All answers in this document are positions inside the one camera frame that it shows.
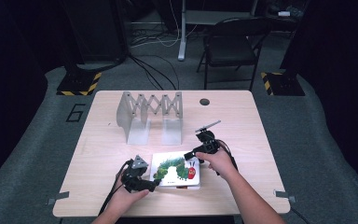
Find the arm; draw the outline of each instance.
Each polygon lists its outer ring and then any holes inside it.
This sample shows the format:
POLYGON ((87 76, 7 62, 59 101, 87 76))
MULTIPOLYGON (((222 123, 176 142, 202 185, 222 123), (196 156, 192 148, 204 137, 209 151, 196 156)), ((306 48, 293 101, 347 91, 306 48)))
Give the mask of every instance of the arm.
POLYGON ((102 212, 92 224, 112 224, 115 223, 130 207, 143 199, 149 193, 148 189, 142 191, 129 193, 123 186, 121 180, 117 181, 117 188, 119 188, 109 201, 104 212, 102 212))
POLYGON ((227 181, 244 223, 284 223, 275 210, 235 169, 225 150, 219 149, 215 154, 197 152, 196 156, 208 161, 209 168, 220 173, 227 181))

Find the person's right hand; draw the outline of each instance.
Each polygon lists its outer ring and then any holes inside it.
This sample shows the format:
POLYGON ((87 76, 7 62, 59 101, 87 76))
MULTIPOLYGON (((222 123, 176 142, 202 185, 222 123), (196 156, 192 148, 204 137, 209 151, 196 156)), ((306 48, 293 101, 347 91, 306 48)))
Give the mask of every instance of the person's right hand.
POLYGON ((208 161, 210 163, 208 167, 218 172, 225 180, 227 180, 229 175, 238 172, 232 164, 228 154, 222 148, 219 148, 214 154, 197 152, 196 157, 200 160, 208 161))

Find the human hand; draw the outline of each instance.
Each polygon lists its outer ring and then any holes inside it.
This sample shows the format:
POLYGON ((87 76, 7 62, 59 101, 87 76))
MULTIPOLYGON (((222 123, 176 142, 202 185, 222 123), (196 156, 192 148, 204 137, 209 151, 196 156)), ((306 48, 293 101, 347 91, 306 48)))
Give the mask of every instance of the human hand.
POLYGON ((229 175, 238 172, 232 164, 230 157, 222 148, 219 148, 214 154, 196 152, 196 157, 200 160, 208 161, 210 163, 208 168, 218 172, 225 180, 227 180, 229 175))
POLYGON ((149 193, 148 189, 129 193, 124 186, 122 186, 121 176, 122 174, 120 174, 116 184, 116 192, 110 199, 106 209, 95 219, 94 224, 115 223, 134 203, 143 199, 149 193))

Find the green caterpillar illustration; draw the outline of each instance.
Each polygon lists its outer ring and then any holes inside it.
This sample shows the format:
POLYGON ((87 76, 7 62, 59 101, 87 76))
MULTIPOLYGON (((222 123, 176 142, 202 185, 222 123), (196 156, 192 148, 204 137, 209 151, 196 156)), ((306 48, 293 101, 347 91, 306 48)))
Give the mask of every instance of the green caterpillar illustration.
POLYGON ((155 174, 153 174, 153 178, 155 179, 163 179, 164 176, 168 173, 168 168, 176 167, 176 173, 178 178, 181 180, 188 179, 188 168, 185 168, 185 158, 175 158, 175 159, 168 159, 162 162, 155 174))

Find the dark background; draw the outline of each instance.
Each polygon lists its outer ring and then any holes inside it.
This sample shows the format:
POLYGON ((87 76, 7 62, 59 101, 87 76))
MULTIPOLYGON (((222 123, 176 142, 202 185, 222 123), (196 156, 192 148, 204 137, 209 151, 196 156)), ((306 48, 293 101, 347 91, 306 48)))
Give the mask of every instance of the dark background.
MULTIPOLYGON (((0 0, 0 166, 44 99, 44 75, 63 65, 62 51, 84 61, 66 15, 59 1, 0 0)), ((315 89, 331 134, 358 173, 358 2, 309 1, 282 68, 315 89)))

